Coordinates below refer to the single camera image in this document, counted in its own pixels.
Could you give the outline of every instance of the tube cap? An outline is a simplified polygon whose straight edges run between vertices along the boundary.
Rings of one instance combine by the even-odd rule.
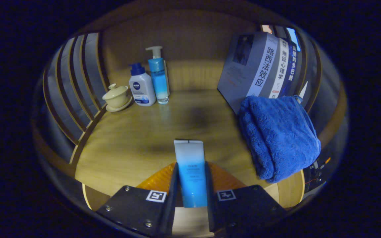
[[[132,69],[130,70],[130,74],[132,76],[145,73],[145,68],[141,66],[141,63],[129,64],[129,66],[132,67]]]
[[[151,72],[158,72],[158,71],[164,70],[163,58],[150,59],[148,60],[148,63],[149,63],[149,69]]]
[[[152,58],[157,59],[157,58],[161,58],[162,48],[163,48],[162,46],[151,46],[151,47],[145,48],[145,50],[152,50]]]

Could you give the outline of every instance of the blue tube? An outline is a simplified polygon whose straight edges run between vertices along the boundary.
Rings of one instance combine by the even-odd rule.
[[[180,185],[185,208],[207,206],[204,143],[200,140],[175,140]]]

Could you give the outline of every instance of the wooden slat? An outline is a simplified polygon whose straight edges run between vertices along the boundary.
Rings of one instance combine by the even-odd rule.
[[[70,52],[68,53],[68,75],[70,76],[71,86],[73,87],[74,95],[76,95],[77,100],[79,101],[80,107],[82,107],[86,116],[89,120],[94,119],[94,115],[91,113],[91,110],[86,105],[85,99],[83,98],[82,92],[80,91],[79,84],[77,84],[76,73],[74,72],[74,46],[76,45],[77,37],[74,38],[73,44],[71,45]]]
[[[321,142],[322,149],[328,144],[328,142],[330,142],[330,140],[334,137],[337,130],[339,129],[343,121],[343,118],[345,117],[346,107],[347,105],[345,87],[343,86],[343,83],[341,81],[339,87],[339,97],[337,99],[337,105],[334,109],[333,115],[331,116],[331,119],[330,121],[328,121],[325,128],[318,135],[318,139]]]
[[[82,183],[83,196],[85,197],[86,204],[93,211],[98,210],[104,203],[111,197],[105,193],[101,193],[93,188],[86,186]]]
[[[104,65],[104,58],[102,53],[102,48],[103,48],[102,40],[100,38],[101,38],[101,33],[97,33],[96,56],[97,56],[98,71],[100,72],[100,77],[103,82],[104,89],[106,90],[106,92],[108,92],[108,86],[110,85],[110,82],[108,81],[107,72]]]
[[[107,104],[104,104],[103,108],[100,111],[98,111],[98,113],[95,115],[95,119],[89,122],[88,126],[86,127],[86,131],[83,132],[82,135],[80,136],[79,143],[76,144],[76,146],[74,147],[74,150],[73,150],[73,154],[71,155],[70,164],[72,164],[74,166],[77,165],[77,163],[79,161],[80,154],[82,153],[83,148],[84,148],[89,136],[91,135],[95,126],[100,121],[101,117],[103,117],[104,113],[107,111],[106,106],[107,106]]]
[[[57,63],[56,63],[56,82],[57,82],[57,86],[58,86],[59,93],[61,95],[63,104],[64,104],[65,108],[67,109],[68,114],[71,116],[71,119],[73,119],[74,123],[76,123],[76,125],[82,131],[85,131],[86,130],[85,124],[82,122],[82,120],[80,120],[79,116],[74,111],[73,106],[71,105],[70,100],[68,99],[67,93],[65,92],[65,88],[64,88],[63,80],[62,80],[62,76],[61,76],[61,59],[62,59],[63,51],[65,49],[65,45],[66,44],[67,43],[65,43],[61,47],[60,53],[59,53],[59,55],[57,57]]]
[[[301,72],[299,72],[299,81],[294,93],[294,95],[299,95],[301,93],[303,85],[305,84],[308,59],[307,59],[307,45],[305,44],[304,39],[302,39],[298,31],[295,30],[295,33],[299,42],[299,47],[301,47],[301,53],[302,53]]]
[[[69,140],[71,140],[71,142],[73,142],[75,145],[77,145],[77,144],[79,144],[79,141],[76,138],[74,138],[74,136],[71,133],[71,131],[65,126],[64,122],[62,121],[62,119],[58,115],[58,113],[57,113],[57,111],[56,111],[56,109],[54,107],[54,104],[51,101],[50,91],[49,91],[49,88],[48,88],[48,67],[49,67],[49,65],[47,65],[47,67],[44,70],[44,78],[43,78],[43,83],[42,83],[43,89],[44,89],[45,102],[46,102],[46,104],[48,106],[48,110],[50,111],[50,113],[53,116],[54,120],[57,122],[57,125],[59,126],[61,131],[65,134],[65,136]]]
[[[98,110],[101,110],[101,105],[97,99],[97,95],[95,94],[94,88],[92,87],[91,80],[89,79],[89,74],[86,69],[85,45],[86,45],[87,38],[88,38],[88,35],[84,35],[82,42],[80,43],[80,69],[82,70],[82,75],[85,80],[86,89],[88,90],[88,93],[92,99],[92,102],[94,103],[95,107]]]
[[[48,162],[51,165],[59,169],[62,173],[74,178],[76,167],[68,164],[48,146],[43,136],[39,132],[38,127],[36,126],[36,120],[32,119],[31,123],[33,143],[35,145],[35,148],[44,155],[44,157],[48,160]]]
[[[321,58],[320,58],[320,54],[318,51],[317,44],[312,39],[310,39],[310,41],[311,41],[311,44],[313,44],[314,51],[316,52],[317,75],[316,75],[316,82],[315,82],[315,85],[313,86],[310,98],[308,99],[308,102],[305,105],[305,110],[307,111],[307,113],[310,112],[311,108],[313,107],[314,102],[316,101],[318,91],[320,89],[321,74],[322,74]]]

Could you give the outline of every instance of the curved wooden railing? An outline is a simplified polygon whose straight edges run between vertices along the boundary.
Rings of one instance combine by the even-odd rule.
[[[74,111],[74,108],[70,100],[68,99],[68,95],[65,90],[65,85],[63,84],[62,73],[61,73],[62,54],[63,54],[63,51],[65,50],[65,46],[67,42],[65,42],[62,45],[61,49],[58,51],[58,54],[55,55],[56,57],[56,66],[55,66],[56,77],[55,78],[56,78],[58,93],[61,97],[63,105],[65,106],[65,109],[68,111],[68,115],[74,121],[75,126],[77,126],[82,131],[82,134],[79,138],[75,138],[73,133],[71,132],[74,129],[71,127],[74,125],[70,125],[70,128],[69,128],[66,125],[66,123],[63,122],[60,114],[57,112],[57,110],[54,107],[54,103],[53,103],[54,99],[51,98],[50,96],[50,89],[48,84],[48,80],[49,80],[48,70],[49,70],[50,63],[48,63],[44,69],[42,84],[43,84],[44,98],[45,98],[45,102],[47,104],[48,110],[50,114],[52,115],[53,119],[56,121],[59,128],[61,129],[61,131],[65,134],[65,136],[71,142],[75,144],[73,154],[71,155],[71,158],[68,164],[62,161],[62,158],[60,158],[59,156],[56,156],[55,152],[53,152],[51,149],[48,149],[49,147],[47,146],[46,142],[44,141],[44,139],[38,132],[38,128],[36,127],[36,125],[33,125],[34,138],[35,138],[35,142],[37,143],[37,147],[41,148],[48,155],[48,158],[50,158],[49,161],[51,162],[51,164],[53,164],[54,166],[56,166],[57,168],[59,168],[60,170],[62,170],[63,172],[65,172],[66,174],[72,177],[74,177],[73,171],[75,170],[75,166],[77,164],[80,153],[86,143],[86,140],[89,138],[90,134],[92,133],[92,130],[95,128],[98,121],[106,112],[106,104],[103,106],[99,104],[97,99],[98,96],[95,94],[95,91],[92,86],[92,82],[95,83],[96,81],[96,83],[98,82],[102,83],[104,90],[108,91],[107,86],[109,82],[106,75],[103,73],[104,69],[103,68],[101,69],[101,67],[103,67],[103,62],[100,62],[100,59],[102,56],[101,56],[100,47],[98,44],[98,42],[100,42],[98,40],[99,37],[100,37],[100,34],[97,33],[97,40],[95,41],[97,52],[95,53],[95,55],[97,55],[96,62],[98,62],[97,67],[98,67],[101,81],[99,79],[91,79],[86,69],[85,44],[86,44],[87,34],[83,36],[83,39],[80,42],[80,69],[83,74],[83,78],[85,80],[87,92],[82,92],[80,90],[79,85],[77,83],[77,78],[74,72],[73,55],[74,55],[74,46],[77,43],[77,39],[78,39],[77,37],[73,39],[73,44],[71,48],[68,50],[68,60],[67,60],[68,76],[69,76],[69,81],[71,83],[72,91],[74,92],[74,95],[71,95],[71,96],[77,98],[81,109],[84,111],[86,116],[90,119],[90,122],[88,123],[88,125],[85,125],[84,122],[79,118],[78,114]],[[88,93],[90,98],[92,99],[92,102],[97,107],[98,112],[95,115],[91,113],[91,110],[86,104],[83,93]]]

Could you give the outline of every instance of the wooden wall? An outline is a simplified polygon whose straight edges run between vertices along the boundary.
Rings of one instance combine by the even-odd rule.
[[[102,54],[110,83],[129,85],[132,63],[149,71],[152,51],[162,45],[170,90],[216,89],[233,33],[257,24],[218,12],[170,10],[143,15],[102,32]]]

